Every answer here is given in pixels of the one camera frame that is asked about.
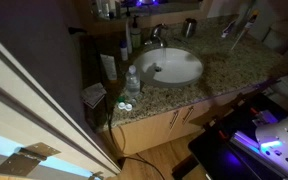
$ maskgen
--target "white sink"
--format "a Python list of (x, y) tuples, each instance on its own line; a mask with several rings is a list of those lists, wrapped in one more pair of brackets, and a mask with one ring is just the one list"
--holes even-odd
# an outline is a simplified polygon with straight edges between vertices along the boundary
[(197, 57), (175, 48), (148, 51), (139, 56), (134, 65), (144, 83), (163, 88), (194, 84), (203, 72)]

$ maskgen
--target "drain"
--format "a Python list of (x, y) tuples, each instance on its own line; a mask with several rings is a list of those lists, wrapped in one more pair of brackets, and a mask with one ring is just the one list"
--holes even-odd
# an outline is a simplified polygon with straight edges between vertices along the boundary
[(155, 72), (161, 72), (162, 71), (162, 68), (159, 66), (156, 66), (154, 69), (155, 69)]

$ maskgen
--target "faucet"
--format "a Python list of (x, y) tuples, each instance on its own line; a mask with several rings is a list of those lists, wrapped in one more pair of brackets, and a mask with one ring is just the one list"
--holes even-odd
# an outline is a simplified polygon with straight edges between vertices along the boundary
[(166, 26), (166, 24), (158, 24), (156, 25), (152, 32), (151, 32), (151, 36), (150, 39), (147, 40), (144, 44), (145, 45), (150, 45), (150, 44), (154, 44), (154, 43), (159, 43), (161, 47), (166, 47), (167, 43), (166, 41), (161, 37), (161, 30), (162, 29), (168, 29), (168, 27)]

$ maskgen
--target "water bottle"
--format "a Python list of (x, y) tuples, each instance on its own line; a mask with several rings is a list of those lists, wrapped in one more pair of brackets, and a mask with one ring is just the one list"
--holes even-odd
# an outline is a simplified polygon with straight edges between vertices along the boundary
[(126, 95), (130, 98), (135, 98), (140, 94), (140, 87), (140, 74), (136, 71), (136, 67), (132, 65), (126, 73)]

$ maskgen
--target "bottle cap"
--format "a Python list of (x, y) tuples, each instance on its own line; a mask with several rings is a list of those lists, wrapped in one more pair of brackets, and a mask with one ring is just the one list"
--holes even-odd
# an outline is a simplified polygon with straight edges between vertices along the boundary
[(118, 108), (119, 109), (125, 109), (126, 105), (125, 103), (121, 102), (121, 103), (118, 103)]
[(131, 74), (134, 74), (136, 72), (136, 67), (134, 65), (130, 66), (128, 68), (128, 72), (130, 72)]
[(227, 35), (228, 35), (228, 33), (223, 33), (221, 37), (226, 38)]
[(125, 40), (120, 40), (120, 48), (126, 48), (127, 47), (127, 43)]
[(120, 102), (125, 102), (125, 97), (124, 96), (120, 96), (117, 98), (117, 102), (120, 103)]
[(131, 111), (132, 108), (133, 108), (132, 104), (126, 104), (126, 106), (125, 106), (126, 111)]

